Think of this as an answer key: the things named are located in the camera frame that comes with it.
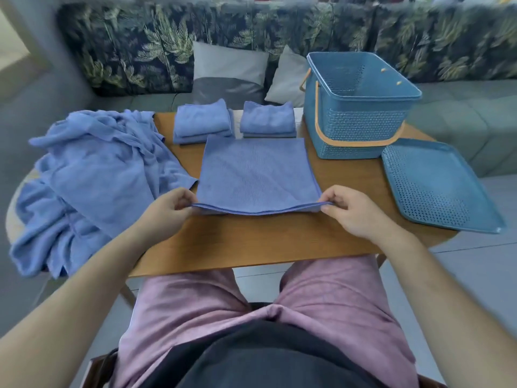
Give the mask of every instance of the pants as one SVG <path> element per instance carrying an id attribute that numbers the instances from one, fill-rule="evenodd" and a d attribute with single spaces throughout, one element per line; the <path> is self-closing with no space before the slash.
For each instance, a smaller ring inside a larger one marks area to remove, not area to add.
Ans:
<path id="1" fill-rule="evenodd" d="M 230 268 L 145 280 L 120 339 L 113 387 L 137 388 L 173 346 L 253 319 L 303 328 L 390 388 L 418 387 L 415 358 L 372 255 L 296 262 L 278 298 L 255 311 Z"/>

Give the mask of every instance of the basket handle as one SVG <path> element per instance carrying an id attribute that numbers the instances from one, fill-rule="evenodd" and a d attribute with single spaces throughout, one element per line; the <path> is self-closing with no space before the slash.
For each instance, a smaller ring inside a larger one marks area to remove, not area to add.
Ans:
<path id="1" fill-rule="evenodd" d="M 309 70 L 305 74 L 305 77 L 303 78 L 303 80 L 300 83 L 300 91 L 305 92 L 305 88 L 303 87 L 303 85 L 305 84 L 305 80 L 307 80 L 307 77 L 309 77 L 310 74 L 311 74 L 311 69 L 309 68 Z"/>
<path id="2" fill-rule="evenodd" d="M 320 98 L 320 82 L 316 80 L 316 106 L 314 109 L 314 126 L 316 127 L 316 133 L 320 137 L 321 140 L 323 140 L 328 145 L 334 146 L 334 147 L 380 147 L 380 146 L 387 146 L 392 143 L 395 143 L 397 139 L 402 135 L 402 132 L 404 132 L 404 127 L 406 125 L 405 122 L 403 122 L 400 125 L 400 128 L 395 132 L 395 134 L 386 140 L 376 140 L 376 141 L 368 141 L 368 142 L 347 142 L 342 140 L 332 140 L 331 138 L 328 138 L 323 134 L 323 131 L 320 129 L 320 123 L 318 122 L 318 115 L 320 113 L 319 111 L 319 98 Z"/>

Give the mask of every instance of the person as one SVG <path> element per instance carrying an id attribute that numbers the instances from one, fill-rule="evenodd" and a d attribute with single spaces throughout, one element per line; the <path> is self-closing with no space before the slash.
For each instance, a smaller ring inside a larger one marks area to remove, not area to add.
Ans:
<path id="1" fill-rule="evenodd" d="M 414 235 L 359 191 L 333 186 L 320 200 L 334 203 L 323 213 L 384 251 L 450 387 L 515 386 L 515 339 Z M 139 257 L 177 233 L 196 201 L 186 189 L 160 196 L 8 332 L 1 387 L 68 387 Z M 147 279 L 112 385 L 418 386 L 373 256 L 296 262 L 280 288 L 274 303 L 252 311 L 230 268 Z"/>

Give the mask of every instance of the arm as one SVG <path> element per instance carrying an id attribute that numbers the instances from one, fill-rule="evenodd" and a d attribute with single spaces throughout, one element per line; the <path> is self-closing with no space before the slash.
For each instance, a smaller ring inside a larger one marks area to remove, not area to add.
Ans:
<path id="1" fill-rule="evenodd" d="M 140 256 L 177 233 L 196 201 L 184 188 L 160 196 L 0 339 L 2 387 L 67 388 Z"/>
<path id="2" fill-rule="evenodd" d="M 517 384 L 517 341 L 449 275 L 416 236 L 364 193 L 334 186 L 322 211 L 382 249 L 404 289 L 436 364 L 451 388 Z"/>

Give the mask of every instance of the window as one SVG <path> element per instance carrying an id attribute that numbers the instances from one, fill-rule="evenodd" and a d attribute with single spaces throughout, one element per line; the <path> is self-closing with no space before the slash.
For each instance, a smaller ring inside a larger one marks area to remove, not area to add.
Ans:
<path id="1" fill-rule="evenodd" d="M 49 68 L 23 19 L 0 0 L 0 103 L 16 95 Z"/>

